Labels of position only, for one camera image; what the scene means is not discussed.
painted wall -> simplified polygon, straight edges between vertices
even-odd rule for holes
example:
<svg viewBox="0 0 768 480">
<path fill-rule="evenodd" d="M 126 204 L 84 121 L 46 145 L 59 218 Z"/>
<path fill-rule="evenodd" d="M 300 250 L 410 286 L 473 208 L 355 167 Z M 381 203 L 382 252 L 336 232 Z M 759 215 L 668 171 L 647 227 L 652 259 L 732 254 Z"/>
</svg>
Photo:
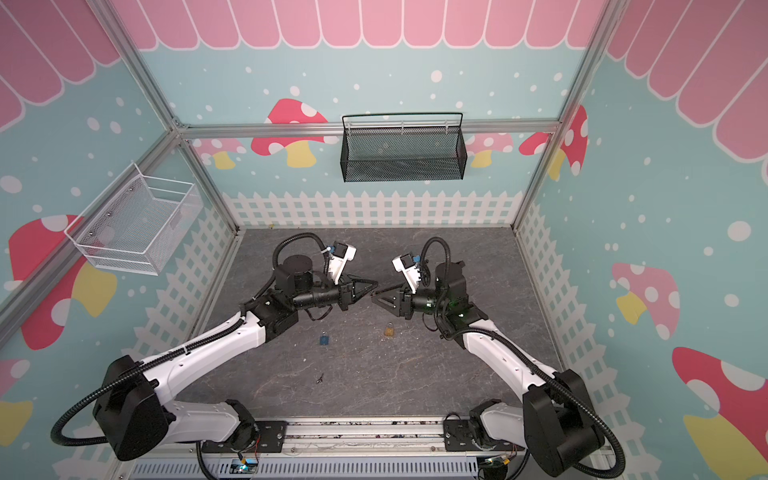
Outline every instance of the painted wall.
<svg viewBox="0 0 768 480">
<path fill-rule="evenodd" d="M 281 98 L 556 118 L 604 0 L 113 0 L 185 124 L 262 123 Z"/>
<path fill-rule="evenodd" d="M 551 171 L 521 229 L 628 480 L 768 475 L 767 22 L 633 0 L 566 137 L 588 133 L 583 168 Z"/>
<path fill-rule="evenodd" d="M 0 2 L 0 98 L 3 301 L 164 129 L 84 0 Z"/>
<path fill-rule="evenodd" d="M 194 181 L 179 154 L 166 159 L 154 175 Z M 51 308 L 46 299 L 0 350 L 3 478 L 104 477 L 114 459 L 108 445 L 54 445 L 49 437 L 53 422 L 99 387 L 116 358 L 140 359 L 187 338 L 230 240 L 223 218 L 204 196 L 203 211 L 160 276 L 96 270 L 84 261 L 70 270 L 71 300 L 55 297 Z M 65 434 L 101 432 L 86 409 Z"/>
<path fill-rule="evenodd" d="M 463 180 L 400 182 L 344 183 L 336 137 L 282 139 L 292 142 L 286 147 L 269 138 L 193 146 L 240 225 L 503 227 L 514 220 L 548 139 L 531 136 L 465 135 Z"/>
</svg>

metal vent grille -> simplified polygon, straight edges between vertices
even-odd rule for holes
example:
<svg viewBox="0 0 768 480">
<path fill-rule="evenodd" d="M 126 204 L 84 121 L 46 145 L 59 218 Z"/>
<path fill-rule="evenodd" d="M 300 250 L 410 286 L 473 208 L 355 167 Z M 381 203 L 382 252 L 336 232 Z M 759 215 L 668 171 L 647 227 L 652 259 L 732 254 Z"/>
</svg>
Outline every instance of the metal vent grille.
<svg viewBox="0 0 768 480">
<path fill-rule="evenodd" d="M 218 478 L 249 478 L 230 473 L 236 458 L 206 459 L 208 469 Z M 475 457 L 336 457 L 262 458 L 252 478 L 476 478 Z M 195 458 L 142 458 L 129 480 L 203 478 Z"/>
</svg>

black mounting plate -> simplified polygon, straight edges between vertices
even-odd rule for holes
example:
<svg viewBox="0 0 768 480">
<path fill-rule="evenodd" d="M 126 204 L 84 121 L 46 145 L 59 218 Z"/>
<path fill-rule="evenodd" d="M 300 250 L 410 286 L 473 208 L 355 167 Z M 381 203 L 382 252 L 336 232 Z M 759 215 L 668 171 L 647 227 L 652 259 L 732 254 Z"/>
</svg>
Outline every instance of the black mounting plate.
<svg viewBox="0 0 768 480">
<path fill-rule="evenodd" d="M 259 453 L 280 453 L 283 451 L 283 442 L 286 439 L 288 422 L 256 420 L 256 425 L 259 427 L 259 433 L 261 434 L 259 448 L 257 449 Z M 204 442 L 203 453 L 232 453 L 232 450 L 225 445 L 220 442 Z"/>
<path fill-rule="evenodd" d="M 492 440 L 492 445 L 480 446 L 472 437 L 469 428 L 469 420 L 443 420 L 442 433 L 445 437 L 445 450 L 447 452 L 511 452 L 515 448 L 511 442 Z"/>
</svg>

metal mesh basket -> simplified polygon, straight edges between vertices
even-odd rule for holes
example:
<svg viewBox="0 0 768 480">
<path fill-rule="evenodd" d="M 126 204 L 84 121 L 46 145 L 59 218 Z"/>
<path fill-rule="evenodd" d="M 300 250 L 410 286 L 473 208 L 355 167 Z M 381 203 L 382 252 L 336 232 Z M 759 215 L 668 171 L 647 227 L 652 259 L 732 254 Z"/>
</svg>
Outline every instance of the metal mesh basket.
<svg viewBox="0 0 768 480">
<path fill-rule="evenodd" d="M 397 117 L 381 121 L 381 118 Z M 459 180 L 467 149 L 461 113 L 345 115 L 341 171 L 345 182 Z"/>
<path fill-rule="evenodd" d="M 78 250 L 97 268 L 159 275 L 203 209 L 203 199 L 195 184 L 139 172 L 79 225 L 92 205 L 65 230 Z"/>
</svg>

gray tabletop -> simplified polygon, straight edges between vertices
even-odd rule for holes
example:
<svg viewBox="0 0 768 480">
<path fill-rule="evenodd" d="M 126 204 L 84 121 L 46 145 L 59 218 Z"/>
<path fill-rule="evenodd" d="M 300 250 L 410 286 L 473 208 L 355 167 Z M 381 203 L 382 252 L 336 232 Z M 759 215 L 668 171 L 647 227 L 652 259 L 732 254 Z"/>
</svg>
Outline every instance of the gray tabletop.
<svg viewBox="0 0 768 480">
<path fill-rule="evenodd" d="M 247 230 L 225 280 L 207 328 L 231 317 L 269 278 L 272 251 L 282 239 L 306 230 Z M 464 260 L 472 302 L 496 326 L 533 357 L 560 368 L 554 344 L 508 228 L 317 229 L 327 244 L 342 241 L 357 248 L 345 273 L 378 280 L 381 286 L 402 282 L 392 258 L 420 253 L 424 242 L 443 237 L 452 261 Z M 298 240 L 280 259 L 311 254 L 316 268 L 322 256 L 311 240 Z M 434 268 L 443 258 L 433 244 L 428 258 Z M 240 400 L 257 417 L 316 415 L 466 414 L 486 399 L 520 402 L 479 358 L 456 342 L 427 331 L 421 315 L 405 320 L 387 313 L 368 298 L 342 312 L 338 307 L 313 322 L 300 321 L 273 341 L 245 352 L 187 387 L 185 402 Z M 432 319 L 427 318 L 432 326 Z M 384 335 L 392 323 L 395 336 Z M 326 333 L 327 346 L 320 345 Z"/>
</svg>

